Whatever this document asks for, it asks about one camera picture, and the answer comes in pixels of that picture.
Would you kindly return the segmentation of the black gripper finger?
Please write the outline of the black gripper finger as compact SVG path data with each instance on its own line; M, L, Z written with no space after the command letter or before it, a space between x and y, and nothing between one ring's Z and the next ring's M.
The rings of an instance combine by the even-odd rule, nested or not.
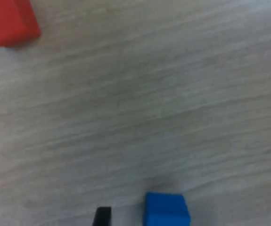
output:
M111 226L112 225L112 208L98 207L95 212L92 226Z

